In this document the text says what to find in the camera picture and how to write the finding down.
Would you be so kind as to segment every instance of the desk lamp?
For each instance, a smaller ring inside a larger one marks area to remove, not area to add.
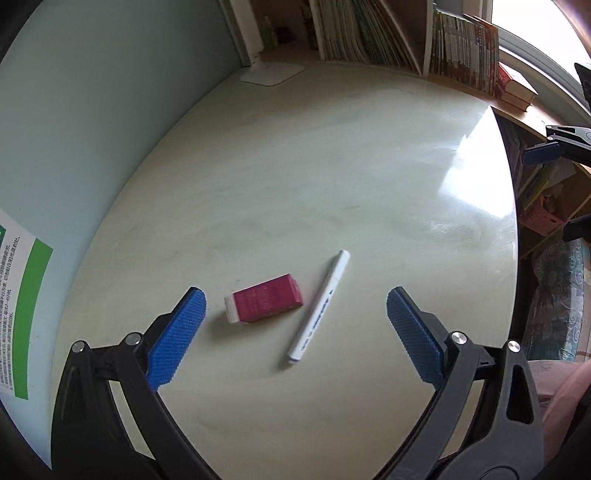
[[[295,63],[262,61],[264,46],[250,0],[230,0],[230,4],[251,62],[249,70],[240,77],[241,81],[270,87],[304,70],[302,65]]]

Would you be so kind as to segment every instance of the blue gripper pad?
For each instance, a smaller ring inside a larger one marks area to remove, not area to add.
[[[401,287],[388,294],[386,310],[396,333],[421,380],[439,389],[443,384],[444,352],[420,317],[420,312],[403,295]]]
[[[162,335],[148,353],[146,380],[152,391],[170,382],[201,322],[205,318],[205,294],[195,289],[176,309]]]

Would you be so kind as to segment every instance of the white table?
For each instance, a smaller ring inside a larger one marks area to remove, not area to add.
[[[341,248],[346,274],[289,368]],[[285,273],[305,307],[227,323],[224,295]],[[218,474],[370,479],[432,393],[385,315],[390,289],[500,346],[516,273],[511,178],[484,102],[356,65],[311,64],[271,88],[234,75],[162,139],[103,221],[61,322],[53,385],[75,340],[118,343],[198,286],[207,318],[160,394]]]

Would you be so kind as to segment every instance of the poster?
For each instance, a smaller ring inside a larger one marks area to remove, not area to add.
[[[0,210],[0,393],[28,399],[31,325],[52,252]]]

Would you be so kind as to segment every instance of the red book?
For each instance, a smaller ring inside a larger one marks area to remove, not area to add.
[[[538,92],[521,73],[504,63],[499,63],[499,88],[497,91],[501,100],[503,100],[503,93],[506,92],[528,105],[531,105],[531,102],[538,95]]]

